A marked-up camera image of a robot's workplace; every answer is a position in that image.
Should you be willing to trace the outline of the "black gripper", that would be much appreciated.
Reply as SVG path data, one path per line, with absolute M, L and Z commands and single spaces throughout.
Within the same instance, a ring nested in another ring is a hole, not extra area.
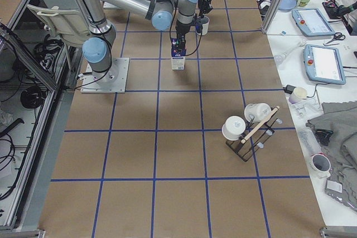
M 199 15 L 197 17 L 198 23 L 206 23 L 205 14 L 208 14 L 212 9 L 212 0 L 198 0 Z
M 185 50 L 186 49 L 186 39 L 185 36 L 186 34 L 190 31 L 190 28 L 192 26 L 192 23 L 182 23 L 179 20 L 176 21 L 176 39 L 178 42 L 178 48 L 180 50 Z

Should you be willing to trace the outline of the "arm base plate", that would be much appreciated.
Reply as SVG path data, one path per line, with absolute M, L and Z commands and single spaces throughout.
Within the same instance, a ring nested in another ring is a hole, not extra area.
M 96 72 L 84 76 L 80 91 L 84 94 L 125 93 L 129 61 L 129 57 L 114 58 L 111 69 L 99 81 L 95 81 L 95 78 L 100 78 Z

